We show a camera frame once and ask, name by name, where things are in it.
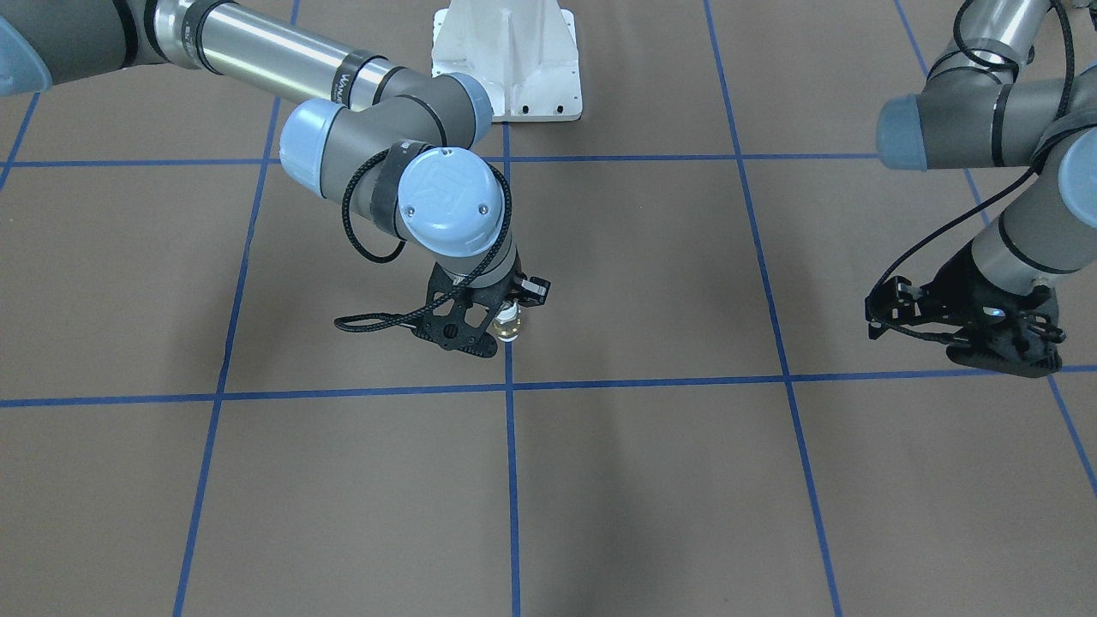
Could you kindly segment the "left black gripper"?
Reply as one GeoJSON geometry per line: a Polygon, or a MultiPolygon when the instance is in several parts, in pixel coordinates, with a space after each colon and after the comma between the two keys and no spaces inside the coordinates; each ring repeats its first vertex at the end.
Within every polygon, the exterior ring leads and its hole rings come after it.
{"type": "Polygon", "coordinates": [[[1003,330],[1049,324],[1051,293],[1018,296],[991,284],[975,263],[970,243],[921,285],[921,316],[966,330],[1003,330]]]}

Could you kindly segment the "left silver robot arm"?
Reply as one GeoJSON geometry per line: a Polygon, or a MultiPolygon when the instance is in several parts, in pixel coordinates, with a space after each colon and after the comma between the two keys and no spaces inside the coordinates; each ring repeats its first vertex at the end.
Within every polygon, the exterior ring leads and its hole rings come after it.
{"type": "Polygon", "coordinates": [[[1062,1],[965,1],[920,93],[881,110],[897,171],[1022,169],[1019,192],[927,285],[887,270],[870,319],[992,328],[1094,263],[1094,69],[1076,69],[1062,1]]]}

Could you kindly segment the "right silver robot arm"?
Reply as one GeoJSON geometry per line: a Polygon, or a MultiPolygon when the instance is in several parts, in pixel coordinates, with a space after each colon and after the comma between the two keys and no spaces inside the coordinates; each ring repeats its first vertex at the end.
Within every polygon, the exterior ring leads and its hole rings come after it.
{"type": "Polygon", "coordinates": [[[3,3],[3,96],[144,65],[226,75],[295,103],[279,162],[340,204],[357,253],[396,258],[369,251],[353,215],[434,255],[423,308],[340,317],[337,328],[411,327],[446,302],[470,308],[480,290],[491,291],[483,305],[493,319],[548,298],[548,281],[521,273],[508,184],[471,152],[490,128],[491,104],[470,75],[428,77],[235,1],[3,3]]]}

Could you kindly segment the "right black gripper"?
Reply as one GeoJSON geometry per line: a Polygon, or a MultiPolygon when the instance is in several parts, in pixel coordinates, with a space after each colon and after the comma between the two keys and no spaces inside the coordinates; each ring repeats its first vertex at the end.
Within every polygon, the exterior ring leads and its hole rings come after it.
{"type": "Polygon", "coordinates": [[[463,300],[463,308],[471,311],[474,319],[485,319],[487,314],[498,314],[504,304],[511,303],[521,308],[536,308],[548,301],[551,281],[525,273],[524,265],[514,261],[510,273],[493,285],[470,288],[463,300]]]}

